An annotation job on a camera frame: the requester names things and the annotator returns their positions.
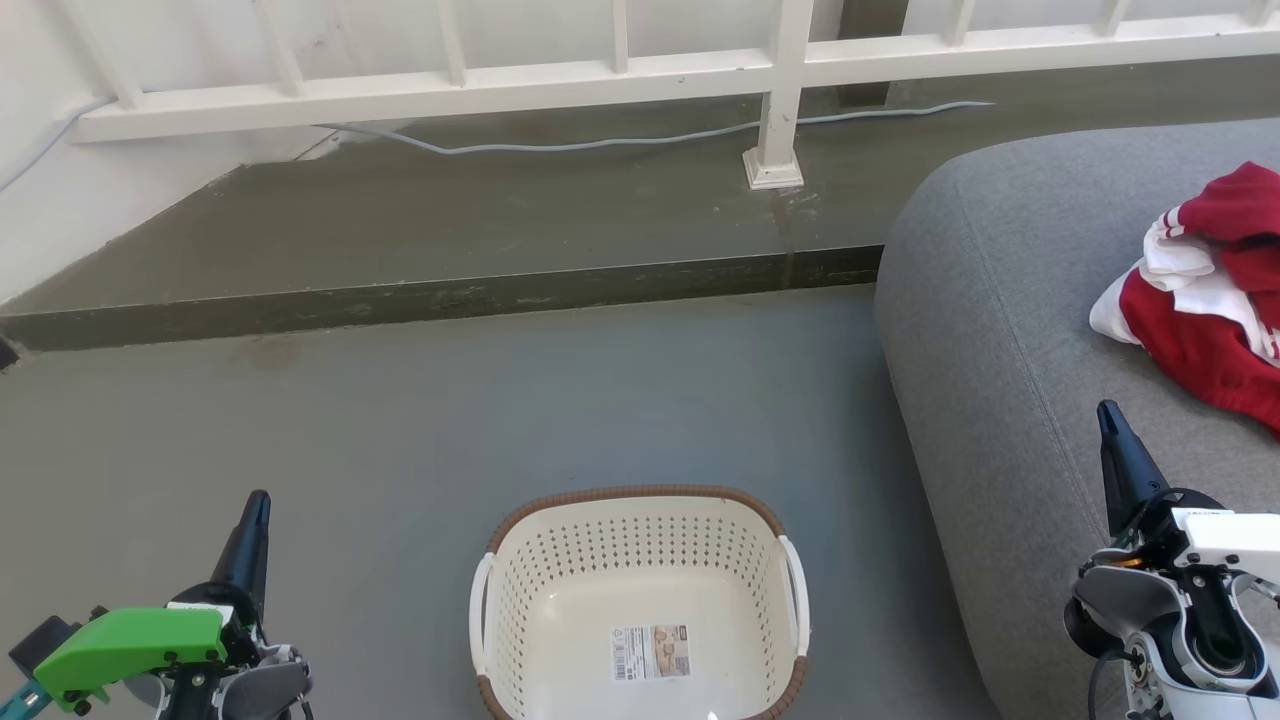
black cable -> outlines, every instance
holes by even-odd
[[[1108,650],[1098,656],[1098,662],[1093,666],[1093,673],[1089,674],[1089,720],[1098,720],[1098,679],[1102,678],[1102,669],[1106,667],[1107,662],[1111,662],[1112,660],[1128,660],[1134,665],[1140,662],[1137,655],[1130,655],[1120,650]]]

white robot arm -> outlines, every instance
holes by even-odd
[[[1128,720],[1280,720],[1280,683],[1239,596],[1280,597],[1280,515],[1170,488],[1115,402],[1098,405],[1114,542],[1071,587],[1075,643],[1125,665]]]

basket handle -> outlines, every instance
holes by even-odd
[[[796,655],[804,657],[809,655],[809,587],[804,582],[804,568],[800,565],[800,555],[796,546],[791,544],[787,536],[778,536],[782,543],[782,552],[787,559],[787,571],[791,573],[791,585],[795,588],[795,616],[796,616]]]
[[[467,626],[471,634],[471,664],[475,665],[476,675],[488,674],[484,651],[484,592],[489,584],[489,571],[493,570],[493,553],[486,552],[476,566],[475,579],[471,580],[471,611],[467,615]]]

white wall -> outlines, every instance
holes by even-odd
[[[163,9],[166,4],[195,9],[212,8],[218,1],[122,0],[97,6]],[[133,35],[119,37],[125,54],[154,60],[141,73],[143,82],[232,81],[242,74],[239,65],[252,61],[252,55],[244,60],[224,53],[225,46],[214,40],[205,46],[178,40],[166,32],[166,24],[136,23]],[[69,40],[65,18],[51,0],[0,3],[0,177],[27,160],[56,128],[56,120],[96,96],[109,95]],[[151,40],[160,41],[159,50],[143,50]],[[0,301],[241,163],[297,155],[324,136],[314,128],[289,128],[108,145],[60,143],[0,193]]]
[[[1134,0],[1126,19],[1216,15],[1243,12],[1247,0]],[[978,0],[973,29],[1005,29],[1092,23],[1102,12],[1103,0]],[[951,0],[910,0],[904,35],[940,32],[946,23]]]
[[[143,87],[269,82],[248,0],[76,0]],[[279,0],[305,77],[443,70],[434,0]],[[767,42],[778,0],[631,0],[631,54]],[[467,64],[607,59],[612,0],[456,0]],[[813,37],[842,0],[818,0]],[[54,0],[0,0],[0,177],[56,122],[109,95]],[[284,160],[325,131],[287,128],[60,143],[0,193],[0,302],[93,252],[237,165]]]

white railing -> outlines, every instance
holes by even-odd
[[[306,79],[276,0],[250,0],[276,83],[143,92],[83,14],[83,0],[61,1],[118,97],[81,118],[82,142],[764,94],[759,142],[744,155],[753,188],[803,184],[792,142],[804,87],[1280,53],[1280,0],[1153,20],[1126,20],[1130,0],[1107,0],[1093,24],[988,31],[969,29],[979,0],[952,0],[940,35],[828,42],[809,41],[814,0],[777,0],[767,49],[632,58],[626,0],[613,0],[608,61],[467,68],[454,0],[435,0],[447,72]]]

